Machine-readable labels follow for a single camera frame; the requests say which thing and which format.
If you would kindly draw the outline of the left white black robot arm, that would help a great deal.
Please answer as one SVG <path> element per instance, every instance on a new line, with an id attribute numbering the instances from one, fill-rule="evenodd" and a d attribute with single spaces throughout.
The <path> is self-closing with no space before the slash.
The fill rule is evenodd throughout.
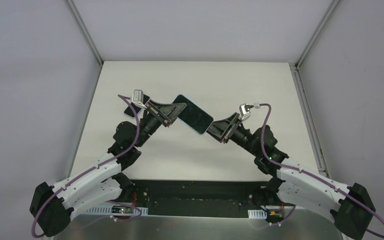
<path id="1" fill-rule="evenodd" d="M 149 100 L 144 105 L 147 114 L 137 118 L 136 123 L 119 123 L 112 146 L 83 172 L 51 185 L 39 184 L 29 208 L 34 216 L 32 235 L 39 237 L 35 232 L 39 226 L 43 236 L 53 237 L 62 232 L 81 210 L 115 199 L 123 203 L 129 201 L 133 189 L 123 171 L 142 154 L 138 148 L 159 127 L 172 125 L 186 107 L 184 102 L 162 104 Z"/>

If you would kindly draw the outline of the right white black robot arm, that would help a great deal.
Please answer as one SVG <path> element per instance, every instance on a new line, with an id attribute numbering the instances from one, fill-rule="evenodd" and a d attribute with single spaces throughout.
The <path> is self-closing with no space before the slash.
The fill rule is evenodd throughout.
<path id="1" fill-rule="evenodd" d="M 255 159 L 257 168 L 272 178 L 264 190 L 270 205 L 280 201 L 303 207 L 334 224 L 347 237 L 361 240 L 376 209 L 367 189 L 359 183 L 349 186 L 302 166 L 276 148 L 277 139 L 269 125 L 254 133 L 242 126 L 238 113 L 215 121 L 206 131 L 225 144 L 233 141 Z"/>

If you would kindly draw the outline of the purple-edged black smartphone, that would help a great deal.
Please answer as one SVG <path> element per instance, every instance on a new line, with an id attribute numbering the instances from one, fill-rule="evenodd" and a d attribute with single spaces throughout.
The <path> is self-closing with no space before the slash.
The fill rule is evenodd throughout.
<path id="1" fill-rule="evenodd" d="M 133 103 L 130 103 L 129 105 L 133 108 L 134 111 L 128 106 L 123 112 L 123 114 L 129 118 L 134 119 L 135 118 L 134 112 L 136 112 L 136 115 L 139 116 L 140 113 L 143 111 L 143 108 L 140 108 L 134 105 Z"/>

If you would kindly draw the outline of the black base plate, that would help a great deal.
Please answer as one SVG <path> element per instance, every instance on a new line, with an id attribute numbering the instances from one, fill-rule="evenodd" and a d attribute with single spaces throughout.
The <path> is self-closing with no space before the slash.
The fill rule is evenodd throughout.
<path id="1" fill-rule="evenodd" d="M 114 202 L 146 208 L 149 216 L 247 218 L 249 210 L 278 210 L 266 181 L 132 180 Z"/>

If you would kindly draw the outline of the left aluminium frame post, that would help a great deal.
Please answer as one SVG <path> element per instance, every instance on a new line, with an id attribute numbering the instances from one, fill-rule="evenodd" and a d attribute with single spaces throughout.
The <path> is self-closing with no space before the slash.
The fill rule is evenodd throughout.
<path id="1" fill-rule="evenodd" d="M 93 55 L 95 61 L 97 62 L 99 67 L 102 68 L 104 65 L 104 60 L 99 53 L 99 50 L 98 50 L 98 48 L 97 48 L 87 26 L 86 26 L 86 24 L 82 18 L 82 15 L 81 15 L 79 9 L 76 6 L 75 1 L 74 0 L 65 0 L 64 2 L 67 6 L 68 11 L 72 15 L 72 18 L 73 18 L 77 28 L 79 29 L 87 47 L 89 48 L 91 54 Z"/>

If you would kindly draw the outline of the aluminium frame post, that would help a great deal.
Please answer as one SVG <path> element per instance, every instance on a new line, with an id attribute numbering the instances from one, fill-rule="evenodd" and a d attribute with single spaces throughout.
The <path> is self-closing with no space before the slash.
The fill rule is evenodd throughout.
<path id="1" fill-rule="evenodd" d="M 307 42 L 306 46 L 304 47 L 304 50 L 302 51 L 301 55 L 299 56 L 298 60 L 295 63 L 295 68 L 298 70 L 308 57 L 310 51 L 312 50 L 313 46 L 316 44 L 316 41 L 318 38 L 322 35 L 323 30 L 325 29 L 326 25 L 328 24 L 328 21 L 333 16 L 334 12 L 336 11 L 338 5 L 342 2 L 342 0 L 331 0 L 325 13 L 323 14 L 321 20 L 317 24 L 314 32 L 312 33 L 309 41 Z"/>
<path id="2" fill-rule="evenodd" d="M 79 29 L 87 47 L 89 48 L 91 54 L 93 55 L 95 61 L 97 62 L 99 67 L 102 68 L 104 65 L 104 60 L 99 53 L 99 50 L 98 50 L 98 48 L 97 48 L 87 26 L 86 26 L 86 24 L 82 18 L 82 15 L 81 15 L 79 9 L 76 6 L 75 1 L 74 0 L 65 0 L 64 2 L 67 6 L 68 11 L 72 15 L 72 18 L 73 18 L 77 28 Z"/>

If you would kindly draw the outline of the right aluminium frame post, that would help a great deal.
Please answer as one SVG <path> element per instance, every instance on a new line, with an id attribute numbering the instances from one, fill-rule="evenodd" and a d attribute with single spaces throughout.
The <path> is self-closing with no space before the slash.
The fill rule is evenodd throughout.
<path id="1" fill-rule="evenodd" d="M 323 30 L 325 29 L 326 25 L 328 24 L 328 21 L 333 16 L 334 12 L 336 11 L 338 5 L 342 2 L 342 0 L 331 0 L 325 13 L 323 14 L 321 20 L 317 24 L 314 32 L 312 33 L 309 41 L 307 42 L 306 46 L 304 47 L 304 50 L 302 51 L 301 55 L 299 56 L 298 60 L 295 63 L 295 68 L 298 70 L 308 57 L 310 51 L 312 50 L 313 46 L 316 44 L 316 41 L 318 38 L 322 35 Z"/>

